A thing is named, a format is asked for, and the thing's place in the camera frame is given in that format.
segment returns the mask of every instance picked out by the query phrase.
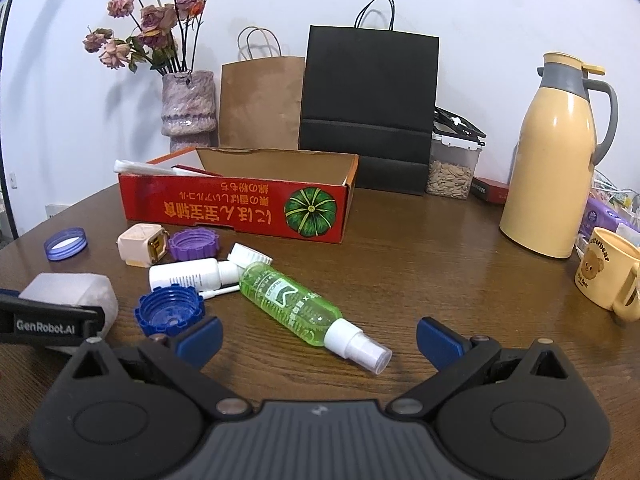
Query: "shopping bag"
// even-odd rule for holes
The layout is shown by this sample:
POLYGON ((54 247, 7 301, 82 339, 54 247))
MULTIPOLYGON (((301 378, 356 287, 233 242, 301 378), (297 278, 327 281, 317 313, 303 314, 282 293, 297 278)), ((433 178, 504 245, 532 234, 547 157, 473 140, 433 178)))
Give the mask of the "shopping bag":
POLYGON ((300 148, 360 156, 356 186, 423 194, 429 175, 439 39, 393 30, 312 25, 300 148))
POLYGON ((238 35, 238 49, 244 60, 222 66, 220 147, 296 150, 305 59, 283 56, 278 38, 261 27, 244 28, 238 35), (245 31, 249 31, 246 53, 240 43, 245 31), (268 57, 254 58, 249 38, 258 31, 264 36, 268 57), (267 33, 277 48, 270 45, 267 33))

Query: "green pumpkin illustration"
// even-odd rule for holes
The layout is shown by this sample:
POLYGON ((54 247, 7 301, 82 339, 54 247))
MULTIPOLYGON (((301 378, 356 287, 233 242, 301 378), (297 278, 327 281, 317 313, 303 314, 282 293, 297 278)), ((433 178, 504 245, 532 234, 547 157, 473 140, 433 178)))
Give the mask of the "green pumpkin illustration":
POLYGON ((306 238, 327 232, 335 223, 336 210, 334 197, 317 187, 297 190, 284 205, 287 225, 306 238))

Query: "beige cube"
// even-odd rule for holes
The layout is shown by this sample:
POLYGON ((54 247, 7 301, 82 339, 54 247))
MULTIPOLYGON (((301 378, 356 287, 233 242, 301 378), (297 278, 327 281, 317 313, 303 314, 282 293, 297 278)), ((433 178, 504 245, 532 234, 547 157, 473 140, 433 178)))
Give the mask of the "beige cube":
POLYGON ((166 254, 168 233, 160 224, 135 224, 118 237, 118 252, 134 267, 151 267, 166 254))

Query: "container of pumpkin seeds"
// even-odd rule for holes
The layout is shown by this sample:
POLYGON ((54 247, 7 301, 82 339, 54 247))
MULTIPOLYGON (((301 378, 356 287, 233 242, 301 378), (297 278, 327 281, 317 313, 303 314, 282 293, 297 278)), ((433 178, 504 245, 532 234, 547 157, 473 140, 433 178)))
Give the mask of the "container of pumpkin seeds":
POLYGON ((467 120, 436 108, 426 192, 465 200, 485 137, 467 120))

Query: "gray thermos handle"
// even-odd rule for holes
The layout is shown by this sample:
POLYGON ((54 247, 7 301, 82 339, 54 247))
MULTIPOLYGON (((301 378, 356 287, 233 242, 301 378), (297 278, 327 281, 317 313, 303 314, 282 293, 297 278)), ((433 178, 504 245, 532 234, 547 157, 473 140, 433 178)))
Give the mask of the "gray thermos handle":
POLYGON ((596 150, 593 152, 593 156, 591 157, 593 165, 596 166, 597 164, 600 164, 600 161, 605 155, 607 155, 607 152, 611 147, 611 143, 613 142, 613 137, 616 135, 616 128, 618 127, 618 97, 616 96, 616 91, 609 83, 600 81, 599 79, 588 78, 584 78, 582 81, 584 82, 584 87, 587 90, 604 92, 609 95, 609 103, 611 104, 611 115, 609 117, 607 135, 605 135, 604 140, 596 146, 596 150))

